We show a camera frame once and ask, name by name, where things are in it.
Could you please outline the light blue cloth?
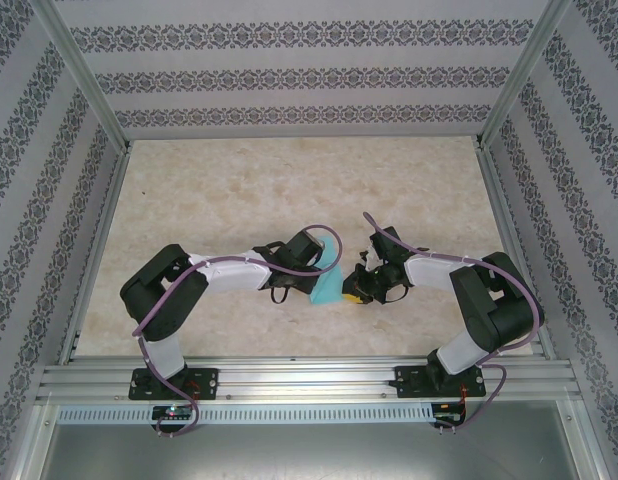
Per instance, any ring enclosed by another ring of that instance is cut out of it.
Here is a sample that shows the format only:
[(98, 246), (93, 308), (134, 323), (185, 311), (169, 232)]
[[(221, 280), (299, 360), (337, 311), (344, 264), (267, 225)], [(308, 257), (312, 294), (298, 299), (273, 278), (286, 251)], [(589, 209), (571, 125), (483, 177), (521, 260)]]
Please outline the light blue cloth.
[[(314, 266), (320, 270), (326, 270), (337, 258), (338, 251), (334, 241), (329, 236), (320, 236), (319, 241), (323, 243), (323, 251)], [(314, 305), (326, 305), (342, 300), (343, 275), (340, 265), (318, 277), (312, 292), (310, 302)]]

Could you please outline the grey metal shelf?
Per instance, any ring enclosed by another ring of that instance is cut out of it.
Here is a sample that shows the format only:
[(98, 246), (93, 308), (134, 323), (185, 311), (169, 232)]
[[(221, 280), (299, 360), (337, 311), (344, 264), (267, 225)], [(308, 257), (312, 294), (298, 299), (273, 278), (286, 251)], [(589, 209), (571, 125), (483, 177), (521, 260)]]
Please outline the grey metal shelf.
[(562, 440), (440, 435), (422, 424), (61, 426), (42, 480), (580, 480)]

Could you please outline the aluminium mounting rail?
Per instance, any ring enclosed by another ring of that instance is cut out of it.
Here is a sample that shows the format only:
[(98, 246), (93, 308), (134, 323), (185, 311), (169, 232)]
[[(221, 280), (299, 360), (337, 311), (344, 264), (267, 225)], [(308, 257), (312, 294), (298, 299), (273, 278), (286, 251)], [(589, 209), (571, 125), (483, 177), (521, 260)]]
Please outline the aluminium mounting rail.
[[(423, 365), (422, 357), (190, 357), (191, 367), (219, 373), (219, 403), (397, 402), (389, 381), (400, 365)], [(571, 400), (582, 396), (568, 360), (538, 355), (504, 356), (499, 368), (483, 370), (487, 390), (502, 389), (501, 401)], [(139, 357), (78, 357), (43, 370), (37, 403), (109, 404), (128, 402)]]

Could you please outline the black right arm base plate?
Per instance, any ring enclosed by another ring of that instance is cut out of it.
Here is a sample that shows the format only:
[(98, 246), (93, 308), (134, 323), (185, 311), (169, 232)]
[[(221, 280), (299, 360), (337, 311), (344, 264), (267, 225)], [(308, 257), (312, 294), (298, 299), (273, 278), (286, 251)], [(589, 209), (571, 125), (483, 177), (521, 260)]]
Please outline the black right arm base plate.
[(427, 366), (397, 366), (395, 379), (388, 382), (399, 398), (451, 398), (464, 393), (469, 398), (482, 398), (486, 387), (482, 370), (472, 366), (450, 375), (443, 368)]

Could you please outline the aluminium side rail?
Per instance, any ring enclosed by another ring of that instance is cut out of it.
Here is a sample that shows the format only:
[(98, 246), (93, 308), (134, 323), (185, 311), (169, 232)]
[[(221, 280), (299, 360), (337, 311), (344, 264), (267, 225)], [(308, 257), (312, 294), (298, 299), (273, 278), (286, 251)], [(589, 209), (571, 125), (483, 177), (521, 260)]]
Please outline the aluminium side rail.
[(132, 149), (133, 141), (130, 141), (125, 149), (120, 152), (115, 168), (112, 170), (106, 196), (103, 199), (100, 215), (91, 238), (90, 250), (79, 280), (79, 289), (74, 296), (73, 304), (69, 311), (70, 316), (62, 337), (61, 349), (56, 357), (56, 365), (68, 364), (72, 360), (76, 346), (79, 343), (82, 326), (97, 280)]
[[(477, 147), (476, 156), (504, 251), (510, 256), (512, 262), (523, 276), (523, 279), (531, 288), (532, 293), (536, 296), (536, 299), (541, 300), (541, 296), (537, 292), (523, 255), (523, 249), (517, 235), (514, 217), (510, 212), (509, 204), (490, 152), (485, 151), (481, 147)], [(539, 328), (536, 336), (528, 345), (534, 355), (542, 354), (547, 360), (557, 360), (558, 356), (555, 353), (546, 326), (547, 324), (544, 324), (543, 327)]]

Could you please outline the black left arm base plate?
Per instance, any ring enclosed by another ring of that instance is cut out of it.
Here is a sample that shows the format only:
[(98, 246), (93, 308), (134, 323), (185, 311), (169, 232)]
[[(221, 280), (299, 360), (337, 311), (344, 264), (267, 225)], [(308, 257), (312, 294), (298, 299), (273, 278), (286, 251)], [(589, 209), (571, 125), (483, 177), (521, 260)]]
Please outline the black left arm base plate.
[[(185, 367), (167, 381), (192, 399), (214, 400), (218, 370)], [(183, 400), (183, 397), (160, 382), (148, 368), (135, 369), (128, 391), (130, 400)]]

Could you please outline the aluminium frame post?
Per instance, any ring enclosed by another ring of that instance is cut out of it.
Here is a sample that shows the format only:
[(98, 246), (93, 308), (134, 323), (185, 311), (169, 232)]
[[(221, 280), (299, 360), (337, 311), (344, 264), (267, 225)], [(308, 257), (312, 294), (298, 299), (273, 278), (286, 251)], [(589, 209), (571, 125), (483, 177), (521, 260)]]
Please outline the aluminium frame post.
[(118, 152), (126, 151), (130, 141), (120, 126), (69, 27), (60, 15), (54, 0), (29, 0), (29, 2), (114, 148)]
[(494, 141), (519, 92), (533, 71), (543, 49), (570, 3), (571, 0), (547, 0), (538, 22), (532, 29), (527, 43), (487, 116), (481, 132), (476, 136), (475, 145), (478, 149), (484, 150)]

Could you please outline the aluminium lower frame bar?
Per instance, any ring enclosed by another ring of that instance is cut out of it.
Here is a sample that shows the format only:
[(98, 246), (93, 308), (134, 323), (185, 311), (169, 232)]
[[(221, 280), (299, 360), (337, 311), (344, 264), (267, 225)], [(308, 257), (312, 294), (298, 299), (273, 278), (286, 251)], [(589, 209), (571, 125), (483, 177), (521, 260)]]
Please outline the aluminium lower frame bar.
[(59, 407), (35, 405), (8, 480), (41, 480)]
[(582, 400), (557, 400), (559, 416), (579, 480), (612, 480)]

